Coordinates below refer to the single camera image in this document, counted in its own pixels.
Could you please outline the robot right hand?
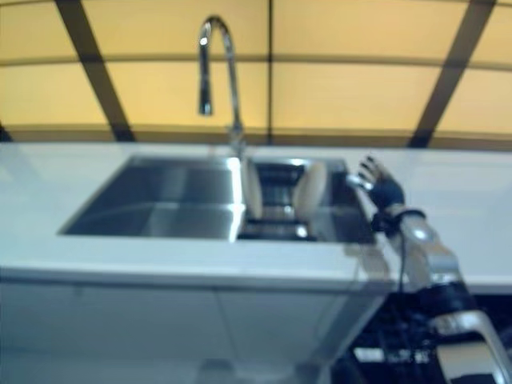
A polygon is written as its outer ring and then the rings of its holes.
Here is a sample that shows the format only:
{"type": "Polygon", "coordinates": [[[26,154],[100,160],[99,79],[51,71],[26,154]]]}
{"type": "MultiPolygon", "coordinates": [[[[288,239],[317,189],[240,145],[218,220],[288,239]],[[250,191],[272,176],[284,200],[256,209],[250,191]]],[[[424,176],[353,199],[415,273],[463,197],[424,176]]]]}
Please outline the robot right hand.
{"type": "Polygon", "coordinates": [[[405,194],[391,172],[375,157],[367,155],[360,161],[356,174],[348,174],[346,182],[364,191],[379,210],[404,205],[405,194]]]}

